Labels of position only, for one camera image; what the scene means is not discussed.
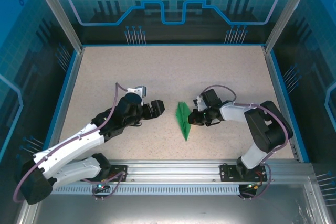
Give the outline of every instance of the green origami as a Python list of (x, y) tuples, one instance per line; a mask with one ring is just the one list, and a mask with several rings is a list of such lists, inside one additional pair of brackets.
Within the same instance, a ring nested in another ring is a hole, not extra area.
[(179, 102), (176, 110), (176, 117), (178, 124), (180, 125), (184, 139), (187, 141), (191, 125), (188, 123), (188, 116), (191, 114), (191, 110), (185, 102)]

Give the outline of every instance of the black robotic arm joint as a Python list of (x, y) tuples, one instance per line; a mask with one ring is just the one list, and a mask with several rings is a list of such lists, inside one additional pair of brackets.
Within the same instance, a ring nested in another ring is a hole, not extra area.
[[(128, 126), (139, 126), (141, 120), (158, 118), (164, 112), (163, 101), (155, 100), (141, 105), (142, 99), (135, 93), (127, 93), (122, 97), (114, 109), (111, 119), (100, 129), (105, 142), (123, 133)], [(91, 124), (99, 127), (107, 119), (111, 108), (99, 113), (91, 120)]]
[[(35, 165), (35, 162), (28, 153), (22, 153), (17, 162), (18, 169), (16, 170), (14, 178), (17, 182), (19, 182), (27, 171)], [(43, 172), (43, 169), (35, 169), (21, 186), (21, 193), (29, 205), (33, 205), (41, 200), (44, 200), (53, 190), (52, 186), (55, 179), (46, 179), (45, 176), (43, 176)]]
[[(287, 130), (288, 138), (293, 136), (293, 130), (273, 102), (266, 101), (260, 106), (268, 109), (280, 119)], [(262, 109), (256, 108), (245, 112), (245, 118), (255, 144), (263, 152), (269, 153), (285, 142), (285, 133), (280, 124), (271, 115), (265, 114)]]
[(197, 109), (193, 109), (193, 112), (188, 116), (188, 123), (194, 124), (198, 126), (213, 126), (221, 121), (224, 121), (221, 113), (220, 108), (230, 102), (225, 101), (222, 102), (220, 98), (218, 98), (216, 92), (214, 89), (209, 89), (205, 92), (203, 92), (200, 95), (207, 106), (207, 109), (203, 111), (198, 111)]

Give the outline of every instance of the wire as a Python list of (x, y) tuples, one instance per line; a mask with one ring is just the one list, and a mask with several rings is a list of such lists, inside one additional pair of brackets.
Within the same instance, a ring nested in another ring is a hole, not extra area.
[(49, 152), (47, 155), (45, 155), (43, 158), (41, 158), (40, 161), (38, 161), (34, 166), (32, 166), (32, 168), (29, 169), (29, 171), (27, 171), (27, 173), (21, 178), (21, 180), (19, 181), (19, 183), (17, 184), (16, 188), (15, 188), (15, 191), (14, 191), (14, 194), (13, 194), (13, 201), (15, 203), (21, 203), (23, 202), (24, 200), (18, 200), (17, 199), (17, 195), (19, 193), (19, 190), (22, 186), (22, 184), (24, 183), (24, 181), (28, 178), (28, 176), (36, 169), (38, 168), (38, 166), (40, 164), (42, 164), (44, 161), (48, 160), (49, 157), (52, 156), (53, 153), (57, 152), (59, 149), (61, 149), (62, 147), (66, 146), (67, 144), (70, 144), (72, 143), (73, 141), (77, 140), (77, 139), (80, 139), (82, 137), (85, 137), (87, 135), (90, 135), (91, 133), (95, 132), (95, 131), (98, 131), (100, 130), (101, 128), (103, 128), (108, 122), (109, 120), (111, 119), (112, 117), (112, 114), (114, 112), (114, 109), (116, 107), (116, 104), (117, 104), (117, 99), (118, 99), (118, 88), (121, 89), (121, 90), (124, 90), (124, 91), (127, 91), (127, 89), (123, 88), (122, 86), (119, 85), (119, 83), (116, 82), (116, 85), (115, 85), (115, 95), (114, 95), (114, 101), (113, 101), (113, 105), (112, 105), (112, 108), (111, 108), (111, 111), (110, 111), (110, 114), (108, 115), (108, 117), (106, 118), (106, 120), (99, 126), (97, 127), (96, 129), (93, 129), (89, 132), (86, 132), (84, 133), (83, 135), (78, 135), (78, 136), (75, 136), (73, 138), (71, 138), (70, 140), (68, 141), (63, 141), (62, 144), (60, 144), (59, 146), (57, 146), (55, 149), (53, 149), (51, 152)]
[(235, 93), (231, 88), (229, 88), (229, 87), (227, 87), (227, 86), (224, 86), (224, 85), (220, 85), (220, 84), (211, 85), (211, 86), (205, 88), (205, 89), (202, 91), (202, 93), (204, 93), (205, 91), (207, 91), (208, 89), (213, 88), (213, 87), (221, 87), (221, 88), (227, 89), (228, 91), (230, 91), (230, 92), (234, 95), (234, 98), (233, 98), (232, 101), (233, 101), (233, 102), (236, 101), (236, 99), (237, 99), (237, 95), (236, 95), (236, 93)]
[(93, 188), (93, 189), (92, 189), (92, 196), (93, 196), (94, 198), (96, 198), (96, 199), (99, 199), (99, 198), (104, 198), (104, 199), (110, 198), (110, 197), (117, 191), (117, 189), (118, 189), (118, 187), (119, 187), (119, 185), (120, 185), (122, 179), (124, 178), (124, 175), (125, 175), (125, 174), (126, 174), (126, 173), (125, 173), (124, 171), (119, 172), (118, 174), (114, 175), (113, 177), (111, 177), (111, 178), (109, 178), (109, 179), (107, 179), (107, 180), (105, 180), (105, 181), (103, 182), (103, 184), (106, 185), (109, 181), (111, 181), (111, 180), (113, 180), (113, 179), (115, 179), (115, 178), (118, 178), (118, 177), (120, 176), (117, 185), (115, 186), (115, 188), (113, 189), (113, 191), (112, 191), (109, 195), (107, 195), (107, 196), (102, 196), (102, 197), (97, 197), (97, 195), (96, 195), (96, 190), (97, 190), (98, 187), (96, 187), (96, 188)]
[(288, 143), (288, 141), (289, 141), (289, 136), (288, 136), (288, 132), (287, 132), (287, 130), (286, 130), (286, 127), (285, 127), (285, 125), (281, 122), (281, 120), (276, 116), (276, 115), (274, 115), (274, 113), (272, 113), (271, 111), (269, 111), (267, 108), (264, 108), (264, 107), (262, 107), (262, 106), (260, 106), (260, 105), (257, 105), (257, 104), (248, 104), (248, 103), (234, 103), (235, 105), (237, 105), (237, 106), (242, 106), (242, 107), (252, 107), (252, 108), (258, 108), (258, 109), (261, 109), (261, 110), (263, 110), (263, 111), (265, 111), (267, 114), (269, 114), (270, 116), (272, 116), (276, 121), (277, 121), (277, 123), (280, 125), (280, 127), (282, 128), (282, 130), (283, 130), (283, 133), (285, 134), (285, 142), (282, 144), (282, 145), (280, 145), (280, 146), (278, 146), (278, 147), (275, 147), (272, 151), (270, 151), (262, 160), (261, 160), (261, 164), (264, 164), (265, 163), (265, 161), (273, 154), (273, 153), (275, 153), (276, 151), (278, 151), (278, 150), (280, 150), (280, 149), (282, 149), (282, 148), (284, 148), (286, 145), (287, 145), (287, 143)]
[(262, 173), (261, 172), (256, 172), (257, 175), (259, 175), (260, 178), (260, 186), (262, 186), (263, 181), (262, 181)]
[(267, 184), (266, 184), (265, 188), (263, 189), (263, 191), (260, 194), (258, 194), (257, 196), (255, 196), (253, 194), (249, 194), (249, 193), (244, 193), (244, 192), (242, 194), (250, 196), (252, 199), (257, 199), (257, 198), (261, 197), (267, 191), (267, 189), (269, 188), (269, 186), (271, 184), (271, 181), (272, 181), (272, 171), (271, 171), (271, 167), (268, 164), (265, 163), (264, 165), (267, 166), (267, 168), (268, 168), (269, 178), (268, 178)]

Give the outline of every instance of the robotic arm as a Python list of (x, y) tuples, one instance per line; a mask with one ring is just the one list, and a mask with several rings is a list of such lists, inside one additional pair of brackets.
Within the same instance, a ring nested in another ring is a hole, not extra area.
[[(285, 133), (280, 124), (262, 109), (243, 106), (233, 101), (222, 102), (213, 89), (203, 92), (194, 103), (197, 109), (189, 115), (189, 124), (212, 126), (221, 121), (233, 120), (249, 126), (254, 144), (237, 160), (236, 169), (241, 179), (254, 173), (253, 169), (272, 150), (285, 142)], [(266, 101), (260, 106), (272, 112), (282, 122), (289, 138), (293, 136), (291, 127), (273, 102)]]
[(69, 142), (65, 148), (60, 149), (38, 165), (23, 182), (21, 192), (29, 204), (35, 204), (45, 199), (53, 189), (81, 179), (101, 181), (111, 175), (111, 165), (102, 154), (94, 154), (82, 161), (68, 164), (70, 161), (101, 145), (111, 138), (123, 133), (128, 126), (141, 126), (141, 120), (159, 117), (165, 110), (160, 100), (144, 104), (142, 98), (146, 96), (146, 87), (139, 86), (127, 89), (127, 94), (122, 97), (116, 106), (111, 119), (99, 130), (83, 136), (101, 126), (111, 112), (111, 108), (99, 113), (91, 123), (65, 141), (33, 155), (21, 155), (16, 172), (16, 181), (21, 178), (34, 165), (40, 162), (51, 151), (60, 148), (64, 142)]

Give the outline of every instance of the beige tabletop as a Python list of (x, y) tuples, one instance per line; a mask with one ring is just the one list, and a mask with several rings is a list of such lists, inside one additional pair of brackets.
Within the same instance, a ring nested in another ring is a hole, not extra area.
[[(87, 47), (61, 140), (112, 106), (115, 82), (125, 88), (146, 86), (144, 102), (162, 100), (165, 112), (143, 121), (141, 127), (126, 128), (79, 158), (101, 152), (108, 159), (236, 159), (253, 143), (247, 124), (193, 125), (186, 142), (175, 116), (178, 102), (186, 102), (192, 110), (193, 99), (204, 88), (222, 84), (237, 93), (237, 102), (271, 100), (277, 105), (260, 46)], [(226, 90), (215, 90), (222, 101), (233, 98)], [(293, 158), (290, 146), (273, 157)]]

